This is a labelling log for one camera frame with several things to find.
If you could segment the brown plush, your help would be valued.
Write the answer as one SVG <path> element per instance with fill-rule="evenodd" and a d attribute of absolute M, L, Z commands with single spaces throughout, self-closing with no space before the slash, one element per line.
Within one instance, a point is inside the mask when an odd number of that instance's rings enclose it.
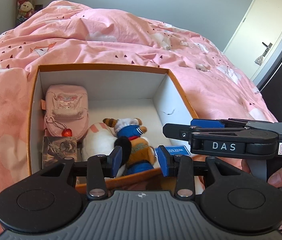
<path fill-rule="evenodd" d="M 129 176 L 154 169 L 156 157 L 154 148 L 143 137 L 147 128 L 138 118 L 105 118 L 103 123 L 113 128 L 117 139 L 114 146 L 122 149 L 120 176 Z"/>

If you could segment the white pink black plush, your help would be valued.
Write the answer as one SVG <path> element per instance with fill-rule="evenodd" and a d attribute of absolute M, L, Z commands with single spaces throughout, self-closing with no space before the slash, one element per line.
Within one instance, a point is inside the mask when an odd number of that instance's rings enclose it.
<path fill-rule="evenodd" d="M 126 170 L 126 163 L 129 160 L 132 144 L 127 137 L 117 138 L 104 123 L 97 122 L 92 124 L 82 141 L 82 160 L 86 161 L 93 155 L 109 155 L 112 150 L 120 146 L 122 149 L 122 161 L 117 177 L 121 177 Z"/>

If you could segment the blue Ocean Park tag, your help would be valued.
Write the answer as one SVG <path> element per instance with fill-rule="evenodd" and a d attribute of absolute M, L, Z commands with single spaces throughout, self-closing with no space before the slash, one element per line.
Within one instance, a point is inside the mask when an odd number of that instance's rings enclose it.
<path fill-rule="evenodd" d="M 191 156 L 191 153 L 189 152 L 188 148 L 186 148 L 184 145 L 164 146 L 164 148 L 166 149 L 166 151 L 169 153 L 170 156 L 173 155 Z M 155 148 L 155 156 L 157 158 L 165 157 L 164 153 L 161 151 L 159 147 Z"/>

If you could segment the orange cardboard storage box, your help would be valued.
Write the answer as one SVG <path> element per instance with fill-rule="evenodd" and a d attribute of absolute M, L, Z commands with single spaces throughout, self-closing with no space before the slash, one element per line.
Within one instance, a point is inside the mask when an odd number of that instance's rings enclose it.
<path fill-rule="evenodd" d="M 77 85 L 87 90 L 89 124 L 104 118 L 140 118 L 151 146 L 184 145 L 168 139 L 166 123 L 190 124 L 197 118 L 184 90 L 168 69 L 128 64 L 54 64 L 39 66 L 32 87 L 27 128 L 29 174 L 42 168 L 44 113 L 41 101 L 51 85 Z"/>

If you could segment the pink pouch with red charm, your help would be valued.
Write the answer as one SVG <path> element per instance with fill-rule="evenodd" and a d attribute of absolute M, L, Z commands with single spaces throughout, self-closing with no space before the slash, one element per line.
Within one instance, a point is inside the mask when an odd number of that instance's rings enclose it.
<path fill-rule="evenodd" d="M 45 94 L 44 123 L 53 137 L 74 137 L 77 141 L 88 130 L 88 93 L 82 86 L 51 85 Z"/>

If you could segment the pink patterned duvet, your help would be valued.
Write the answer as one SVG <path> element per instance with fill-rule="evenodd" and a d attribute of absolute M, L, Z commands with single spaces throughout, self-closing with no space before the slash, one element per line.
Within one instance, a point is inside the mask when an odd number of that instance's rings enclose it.
<path fill-rule="evenodd" d="M 200 34 L 121 10 L 54 1 L 0 35 L 0 191 L 28 174 L 37 67 L 65 63 L 170 69 L 199 118 L 275 121 L 258 88 Z"/>

